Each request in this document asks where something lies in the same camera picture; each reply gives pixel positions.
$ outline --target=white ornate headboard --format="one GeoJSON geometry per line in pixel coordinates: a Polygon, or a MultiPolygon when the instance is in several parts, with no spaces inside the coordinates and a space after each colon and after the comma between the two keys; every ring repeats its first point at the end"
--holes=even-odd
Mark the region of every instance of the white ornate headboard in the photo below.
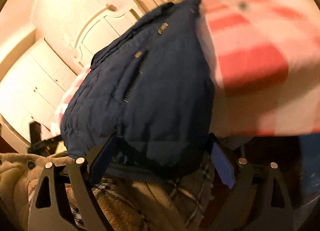
{"type": "Polygon", "coordinates": [[[91,62],[93,55],[121,36],[145,11],[137,0],[127,0],[119,11],[111,11],[109,5],[95,13],[83,26],[71,47],[76,49],[74,61],[80,66],[91,62]]]}

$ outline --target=silver rivet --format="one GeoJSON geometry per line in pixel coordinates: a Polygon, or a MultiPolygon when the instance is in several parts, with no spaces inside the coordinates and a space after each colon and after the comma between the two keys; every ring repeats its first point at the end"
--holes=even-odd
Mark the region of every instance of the silver rivet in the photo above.
{"type": "Polygon", "coordinates": [[[271,162],[270,166],[271,168],[278,168],[278,164],[276,164],[275,162],[271,162]]]}
{"type": "Polygon", "coordinates": [[[138,51],[138,52],[134,55],[134,57],[135,57],[135,58],[139,58],[141,55],[142,55],[142,51],[138,51]]]}
{"type": "Polygon", "coordinates": [[[84,163],[84,158],[80,157],[76,159],[76,164],[82,164],[84,163]]]}
{"type": "Polygon", "coordinates": [[[165,22],[161,25],[161,27],[158,30],[159,34],[162,34],[162,32],[168,27],[169,25],[165,22]]]}
{"type": "Polygon", "coordinates": [[[239,160],[238,160],[238,162],[240,163],[240,164],[242,164],[242,165],[245,165],[245,164],[247,164],[247,160],[245,159],[245,158],[240,158],[239,160]]]}
{"type": "Polygon", "coordinates": [[[48,163],[45,165],[46,168],[51,168],[52,166],[53,166],[52,162],[48,162],[48,163]]]}

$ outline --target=black metal frame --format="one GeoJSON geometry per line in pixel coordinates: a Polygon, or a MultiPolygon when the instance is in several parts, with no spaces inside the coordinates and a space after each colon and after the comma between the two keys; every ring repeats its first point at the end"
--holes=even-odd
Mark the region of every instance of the black metal frame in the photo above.
{"type": "Polygon", "coordinates": [[[70,183],[88,231],[114,231],[104,216],[91,188],[100,183],[112,156],[116,137],[111,135],[104,146],[93,148],[86,159],[73,164],[46,167],[39,179],[29,214],[28,230],[83,230],[75,223],[68,203],[65,184],[70,183]]]}
{"type": "Polygon", "coordinates": [[[47,157],[55,153],[58,143],[62,141],[61,135],[41,140],[41,124],[34,121],[29,124],[31,147],[28,153],[47,157]]]}
{"type": "Polygon", "coordinates": [[[223,205],[210,231],[292,231],[293,210],[278,168],[237,164],[240,172],[233,192],[223,205]],[[247,224],[238,228],[240,217],[247,207],[252,184],[258,185],[255,201],[247,224]]]}

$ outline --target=red and white plaid fabric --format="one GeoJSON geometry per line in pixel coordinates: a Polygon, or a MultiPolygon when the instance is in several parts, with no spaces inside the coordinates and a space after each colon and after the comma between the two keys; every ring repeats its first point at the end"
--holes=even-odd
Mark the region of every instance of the red and white plaid fabric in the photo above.
{"type": "MultiPolygon", "coordinates": [[[[216,86],[217,136],[320,131],[320,29],[272,0],[203,0],[199,40],[216,86]]],[[[90,69],[64,95],[60,121],[90,69]]]]}
{"type": "Polygon", "coordinates": [[[74,94],[79,89],[83,80],[85,79],[87,74],[89,74],[90,71],[91,71],[90,64],[88,64],[81,70],[81,73],[76,77],[76,79],[73,81],[68,91],[66,91],[63,97],[61,98],[61,103],[57,107],[53,120],[51,122],[51,133],[53,136],[60,134],[60,123],[61,123],[63,114],[66,111],[68,104],[70,103],[74,94]]]}

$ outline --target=white dresser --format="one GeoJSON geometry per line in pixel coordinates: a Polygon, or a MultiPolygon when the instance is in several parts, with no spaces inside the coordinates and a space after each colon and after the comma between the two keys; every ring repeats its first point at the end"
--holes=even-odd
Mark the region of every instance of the white dresser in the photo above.
{"type": "Polygon", "coordinates": [[[50,128],[61,97],[75,78],[73,71],[42,38],[0,82],[0,114],[30,141],[29,123],[36,120],[50,128]]]}

